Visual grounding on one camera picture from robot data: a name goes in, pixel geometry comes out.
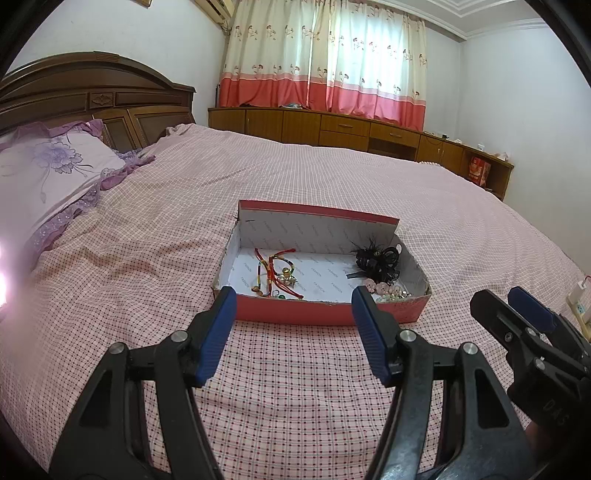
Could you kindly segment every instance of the ceiling molding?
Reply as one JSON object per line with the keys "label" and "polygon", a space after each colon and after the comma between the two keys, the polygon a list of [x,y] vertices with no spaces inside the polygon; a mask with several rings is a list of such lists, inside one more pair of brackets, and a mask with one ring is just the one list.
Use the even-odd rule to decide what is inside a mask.
{"label": "ceiling molding", "polygon": [[453,33],[457,37],[461,38],[462,40],[467,40],[467,38],[468,38],[464,31],[460,30],[457,27],[454,27],[451,23],[441,20],[441,18],[437,18],[435,15],[431,15],[430,13],[427,13],[419,8],[415,8],[415,7],[412,7],[411,5],[397,2],[396,0],[379,0],[379,3],[381,3],[383,5],[389,5],[390,7],[397,8],[398,10],[401,10],[401,11],[406,12],[411,15],[416,15],[417,17],[427,20],[427,21],[431,22],[432,24],[437,25],[438,27],[441,27],[447,31],[450,31],[451,33]]}
{"label": "ceiling molding", "polygon": [[437,5],[439,8],[457,16],[458,18],[464,18],[469,15],[481,12],[487,8],[496,7],[497,5],[508,4],[516,0],[428,0],[433,5]]}
{"label": "ceiling molding", "polygon": [[507,22],[499,25],[491,25],[490,27],[479,28],[466,33],[467,40],[476,37],[482,37],[492,33],[497,33],[506,30],[529,30],[530,28],[549,28],[548,24],[541,18],[530,18],[527,20],[516,20],[514,22]]}

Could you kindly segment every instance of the blue gripper pad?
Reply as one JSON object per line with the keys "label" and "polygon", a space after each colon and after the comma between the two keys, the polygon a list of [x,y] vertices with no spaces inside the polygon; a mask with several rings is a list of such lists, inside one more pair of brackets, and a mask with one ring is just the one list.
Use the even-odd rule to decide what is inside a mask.
{"label": "blue gripper pad", "polygon": [[234,319],[236,318],[236,292],[228,288],[228,295],[224,299],[219,311],[212,321],[212,325],[201,346],[199,367],[195,373],[197,383],[204,385],[215,374]]}
{"label": "blue gripper pad", "polygon": [[521,287],[513,287],[507,302],[517,313],[530,322],[539,332],[551,333],[556,328],[554,312],[545,307],[531,293]]}
{"label": "blue gripper pad", "polygon": [[351,308],[359,336],[363,343],[365,355],[375,377],[384,385],[389,384],[392,374],[388,368],[386,344],[374,322],[373,315],[357,287],[351,295]]}

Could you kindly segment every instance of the metal screw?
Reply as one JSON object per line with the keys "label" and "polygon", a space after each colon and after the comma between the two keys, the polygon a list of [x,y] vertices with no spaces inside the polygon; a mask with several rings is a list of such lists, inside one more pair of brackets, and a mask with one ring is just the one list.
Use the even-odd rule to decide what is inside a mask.
{"label": "metal screw", "polygon": [[417,339],[417,334],[412,330],[403,330],[400,332],[400,338],[405,342],[414,342]]}
{"label": "metal screw", "polygon": [[170,336],[170,339],[174,343],[181,343],[181,342],[184,342],[188,337],[189,337],[189,334],[187,332],[185,332],[184,330],[177,330],[176,332],[174,332]]}
{"label": "metal screw", "polygon": [[121,342],[115,342],[113,345],[109,347],[109,353],[112,355],[117,355],[125,350],[125,344]]}
{"label": "metal screw", "polygon": [[472,342],[464,343],[462,348],[468,355],[476,355],[478,353],[478,347]]}

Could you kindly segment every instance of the wooden headboard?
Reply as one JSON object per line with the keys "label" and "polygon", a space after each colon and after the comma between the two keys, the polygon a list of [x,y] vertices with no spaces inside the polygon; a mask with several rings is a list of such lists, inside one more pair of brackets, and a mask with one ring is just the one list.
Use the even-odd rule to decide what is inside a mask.
{"label": "wooden headboard", "polygon": [[195,89],[113,53],[76,52],[36,60],[0,82],[0,135],[30,122],[56,127],[101,118],[103,141],[126,152],[166,127],[194,123]]}

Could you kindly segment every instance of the wooden dresser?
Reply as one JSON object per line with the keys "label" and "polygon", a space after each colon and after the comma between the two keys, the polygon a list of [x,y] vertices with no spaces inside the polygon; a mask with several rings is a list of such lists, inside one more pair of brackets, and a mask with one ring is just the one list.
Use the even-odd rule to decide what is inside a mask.
{"label": "wooden dresser", "polygon": [[209,126],[276,142],[350,148],[363,152],[430,161],[464,178],[472,157],[491,164],[486,186],[505,198],[513,165],[475,148],[392,124],[338,113],[285,108],[210,108]]}

